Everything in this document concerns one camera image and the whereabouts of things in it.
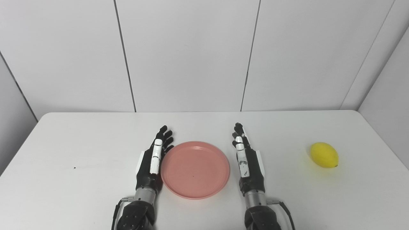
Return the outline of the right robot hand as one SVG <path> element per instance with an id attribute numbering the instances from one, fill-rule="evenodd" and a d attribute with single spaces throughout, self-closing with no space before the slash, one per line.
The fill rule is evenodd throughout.
<path id="1" fill-rule="evenodd" d="M 243 125 L 234 126 L 232 145 L 236 148 L 236 159 L 240 171 L 239 188 L 244 195 L 251 190 L 265 192 L 264 176 L 260 168 L 257 152 L 251 147 Z"/>

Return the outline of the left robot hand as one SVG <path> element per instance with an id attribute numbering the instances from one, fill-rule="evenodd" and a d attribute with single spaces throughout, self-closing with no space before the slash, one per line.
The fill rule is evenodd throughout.
<path id="1" fill-rule="evenodd" d="M 136 189 L 153 189 L 158 194 L 163 186 L 160 167 L 165 155 L 174 147 L 173 132 L 166 125 L 162 126 L 152 145 L 145 150 L 139 170 L 136 174 Z"/>

